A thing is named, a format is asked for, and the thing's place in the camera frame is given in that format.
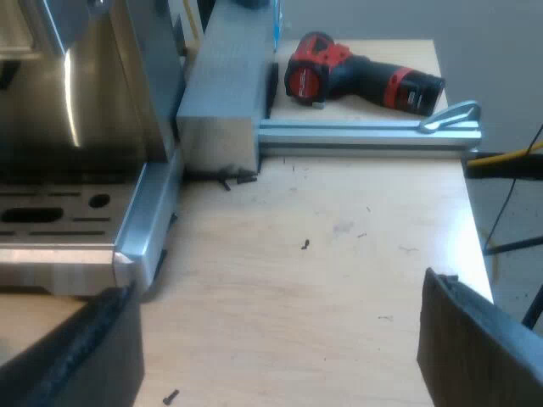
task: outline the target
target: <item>red drill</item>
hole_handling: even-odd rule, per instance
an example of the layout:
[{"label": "red drill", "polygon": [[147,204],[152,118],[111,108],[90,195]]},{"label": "red drill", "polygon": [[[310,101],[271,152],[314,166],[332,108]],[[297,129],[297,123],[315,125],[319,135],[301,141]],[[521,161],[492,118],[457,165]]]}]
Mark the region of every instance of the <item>red drill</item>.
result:
[{"label": "red drill", "polygon": [[355,94],[372,103],[430,116],[445,80],[393,64],[354,55],[321,32],[304,36],[288,61],[287,95],[303,104]]}]

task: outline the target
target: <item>screw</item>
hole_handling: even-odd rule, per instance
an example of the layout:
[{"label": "screw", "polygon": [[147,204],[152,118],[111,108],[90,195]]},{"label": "screw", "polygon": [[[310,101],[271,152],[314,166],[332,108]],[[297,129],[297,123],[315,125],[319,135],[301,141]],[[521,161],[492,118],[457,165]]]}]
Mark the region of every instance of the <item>screw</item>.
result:
[{"label": "screw", "polygon": [[162,400],[162,403],[170,405],[173,399],[179,394],[179,390],[175,389],[172,394]]}]

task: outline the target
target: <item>workbench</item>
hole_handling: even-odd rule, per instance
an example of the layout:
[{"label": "workbench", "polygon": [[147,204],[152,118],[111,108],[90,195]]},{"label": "workbench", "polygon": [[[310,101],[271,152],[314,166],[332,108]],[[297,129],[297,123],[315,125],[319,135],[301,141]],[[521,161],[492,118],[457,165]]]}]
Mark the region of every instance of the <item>workbench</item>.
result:
[{"label": "workbench", "polygon": [[[346,43],[439,74],[431,41]],[[301,108],[281,80],[273,117],[405,118],[358,98]],[[460,162],[273,158],[231,188],[182,189],[141,307],[135,405],[158,407],[175,388],[179,406],[432,405],[416,362],[424,271],[457,274],[491,300]],[[0,362],[81,304],[0,295]]]}]

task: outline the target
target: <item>gray floor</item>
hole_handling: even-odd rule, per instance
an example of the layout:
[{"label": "gray floor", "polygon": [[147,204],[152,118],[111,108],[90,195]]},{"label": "gray floor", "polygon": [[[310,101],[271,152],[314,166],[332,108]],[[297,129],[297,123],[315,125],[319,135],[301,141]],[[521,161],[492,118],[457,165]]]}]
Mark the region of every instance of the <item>gray floor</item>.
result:
[{"label": "gray floor", "polygon": [[[285,0],[288,29],[336,38],[432,38],[449,103],[478,100],[485,152],[525,148],[543,122],[541,0]],[[475,221],[487,231],[511,181],[468,181]],[[543,182],[520,181],[494,242],[543,235]],[[543,247],[486,259],[495,302],[520,320],[543,284]],[[537,326],[543,334],[543,321]]]}]

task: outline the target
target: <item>clamp handle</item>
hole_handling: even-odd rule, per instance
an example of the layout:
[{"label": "clamp handle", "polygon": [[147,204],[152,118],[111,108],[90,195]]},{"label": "clamp handle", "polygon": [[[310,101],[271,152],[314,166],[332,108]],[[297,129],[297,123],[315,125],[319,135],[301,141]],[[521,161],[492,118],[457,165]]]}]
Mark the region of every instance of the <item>clamp handle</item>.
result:
[{"label": "clamp handle", "polygon": [[418,130],[421,133],[431,134],[448,125],[454,125],[461,121],[479,121],[480,118],[481,106],[473,100],[468,100],[454,104],[421,121]]}]

